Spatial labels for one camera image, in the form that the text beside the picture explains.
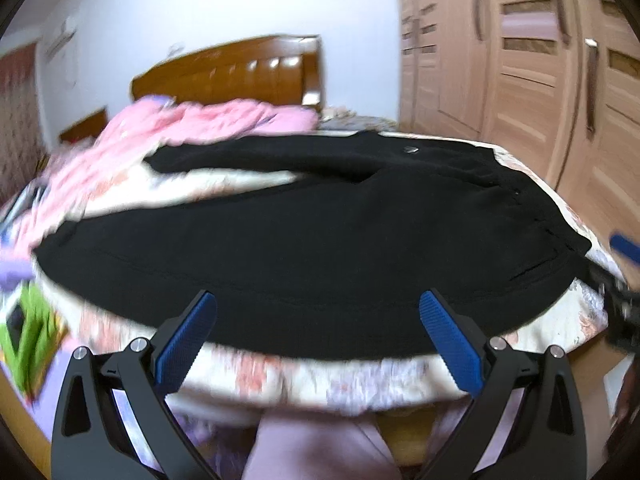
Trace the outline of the patterned curtain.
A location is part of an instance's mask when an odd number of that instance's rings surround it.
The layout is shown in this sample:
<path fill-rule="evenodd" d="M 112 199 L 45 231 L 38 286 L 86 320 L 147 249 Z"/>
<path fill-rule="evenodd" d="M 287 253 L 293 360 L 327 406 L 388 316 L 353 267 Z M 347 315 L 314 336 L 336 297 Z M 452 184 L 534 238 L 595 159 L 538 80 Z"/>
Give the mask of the patterned curtain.
<path fill-rule="evenodd" d="M 26 44 L 1 58 L 1 203 L 31 181 L 46 157 L 36 85 L 36 45 Z"/>

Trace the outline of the small bedside table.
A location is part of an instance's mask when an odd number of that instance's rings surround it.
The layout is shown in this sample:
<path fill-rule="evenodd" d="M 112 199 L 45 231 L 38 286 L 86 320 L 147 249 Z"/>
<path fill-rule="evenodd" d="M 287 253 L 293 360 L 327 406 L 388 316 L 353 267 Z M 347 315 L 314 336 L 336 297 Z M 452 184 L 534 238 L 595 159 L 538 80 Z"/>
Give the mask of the small bedside table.
<path fill-rule="evenodd" d="M 397 122 L 384 117 L 358 115 L 346 107 L 326 107 L 321 112 L 318 129 L 330 131 L 396 131 Z"/>

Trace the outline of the green bag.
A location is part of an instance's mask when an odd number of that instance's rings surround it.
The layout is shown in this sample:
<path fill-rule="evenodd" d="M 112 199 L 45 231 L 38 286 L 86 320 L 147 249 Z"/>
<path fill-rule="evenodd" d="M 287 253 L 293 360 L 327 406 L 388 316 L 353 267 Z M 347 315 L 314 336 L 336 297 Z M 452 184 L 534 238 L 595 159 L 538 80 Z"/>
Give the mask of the green bag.
<path fill-rule="evenodd" d="M 32 403 L 40 395 L 49 367 L 67 334 L 64 318 L 33 281 L 1 294 L 1 362 L 15 388 Z"/>

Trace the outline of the black pants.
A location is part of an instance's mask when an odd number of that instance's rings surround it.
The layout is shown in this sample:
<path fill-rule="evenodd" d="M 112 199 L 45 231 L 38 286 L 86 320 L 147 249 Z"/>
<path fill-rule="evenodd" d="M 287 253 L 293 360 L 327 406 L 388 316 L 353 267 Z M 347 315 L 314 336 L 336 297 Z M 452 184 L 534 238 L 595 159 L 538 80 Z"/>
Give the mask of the black pants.
<path fill-rule="evenodd" d="M 488 148 L 380 136 L 246 136 L 161 148 L 160 174 L 288 170 L 293 183 L 67 221 L 36 248 L 50 280 L 156 327 L 201 290 L 217 344 L 315 360 L 431 352 L 420 296 L 439 292 L 489 336 L 552 306 L 589 240 Z"/>

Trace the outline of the wall air conditioner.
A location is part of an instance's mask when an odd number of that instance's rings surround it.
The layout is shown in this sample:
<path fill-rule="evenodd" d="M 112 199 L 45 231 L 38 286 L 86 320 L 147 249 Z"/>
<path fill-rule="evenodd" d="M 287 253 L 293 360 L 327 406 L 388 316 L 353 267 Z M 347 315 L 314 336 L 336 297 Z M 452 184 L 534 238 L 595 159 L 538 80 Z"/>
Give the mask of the wall air conditioner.
<path fill-rule="evenodd" d="M 48 60 L 54 58 L 62 48 L 72 40 L 77 32 L 77 21 L 73 15 L 66 16 L 58 31 L 47 45 L 44 55 Z"/>

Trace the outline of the pink quilt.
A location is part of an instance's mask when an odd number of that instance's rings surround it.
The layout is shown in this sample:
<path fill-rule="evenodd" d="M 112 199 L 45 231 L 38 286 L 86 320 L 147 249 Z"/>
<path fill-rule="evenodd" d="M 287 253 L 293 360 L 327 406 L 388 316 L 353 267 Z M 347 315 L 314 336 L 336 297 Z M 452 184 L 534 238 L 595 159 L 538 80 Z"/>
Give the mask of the pink quilt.
<path fill-rule="evenodd" d="M 43 196 L 13 222 L 1 248 L 29 252 L 73 206 L 162 146 L 211 144 L 250 133 L 309 132 L 318 121 L 312 108 L 251 99 L 214 105 L 170 105 L 158 96 L 137 100 L 118 113 L 88 148 L 72 148 L 44 170 Z"/>

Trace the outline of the wooden wardrobe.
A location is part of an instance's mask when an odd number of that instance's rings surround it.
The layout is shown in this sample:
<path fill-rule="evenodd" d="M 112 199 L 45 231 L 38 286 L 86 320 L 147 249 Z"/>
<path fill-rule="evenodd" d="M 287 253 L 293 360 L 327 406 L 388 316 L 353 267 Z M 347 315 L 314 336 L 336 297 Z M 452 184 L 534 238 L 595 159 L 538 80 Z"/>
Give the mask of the wooden wardrobe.
<path fill-rule="evenodd" d="M 402 130 L 506 148 L 639 234 L 639 39 L 618 0 L 399 0 Z"/>

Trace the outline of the wooden nightstand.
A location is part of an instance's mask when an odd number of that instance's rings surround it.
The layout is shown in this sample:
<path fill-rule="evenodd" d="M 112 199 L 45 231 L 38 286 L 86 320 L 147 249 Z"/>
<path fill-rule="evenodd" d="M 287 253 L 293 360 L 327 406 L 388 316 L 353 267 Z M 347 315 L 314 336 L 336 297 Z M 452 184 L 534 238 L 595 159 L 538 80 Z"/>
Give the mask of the wooden nightstand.
<path fill-rule="evenodd" d="M 85 139 L 95 139 L 107 123 L 106 108 L 103 107 L 61 132 L 58 140 L 61 143 L 74 144 Z"/>

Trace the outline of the wooden headboard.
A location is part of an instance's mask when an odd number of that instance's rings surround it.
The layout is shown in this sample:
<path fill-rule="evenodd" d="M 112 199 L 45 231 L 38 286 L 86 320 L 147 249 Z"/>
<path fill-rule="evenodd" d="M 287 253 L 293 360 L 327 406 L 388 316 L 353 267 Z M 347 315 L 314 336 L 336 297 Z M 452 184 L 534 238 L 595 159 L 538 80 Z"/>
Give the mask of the wooden headboard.
<path fill-rule="evenodd" d="M 134 77 L 130 94 L 203 105 L 252 99 L 318 112 L 324 105 L 321 38 L 262 36 L 178 56 Z"/>

